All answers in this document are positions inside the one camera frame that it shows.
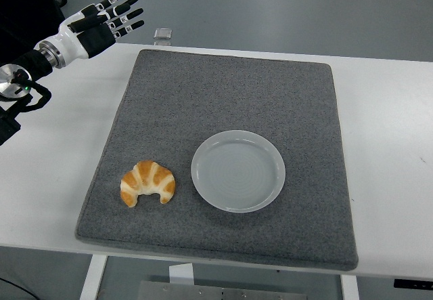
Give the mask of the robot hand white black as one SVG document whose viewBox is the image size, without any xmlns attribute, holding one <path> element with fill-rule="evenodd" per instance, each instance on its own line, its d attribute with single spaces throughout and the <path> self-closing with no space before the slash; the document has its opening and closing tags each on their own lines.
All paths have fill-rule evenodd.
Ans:
<svg viewBox="0 0 433 300">
<path fill-rule="evenodd" d="M 65 67 L 76 59 L 90 59 L 111 47 L 119 38 L 144 25 L 137 17 L 141 8 L 132 9 L 138 0 L 102 0 L 66 18 L 58 34 L 48 38 Z"/>
</svg>

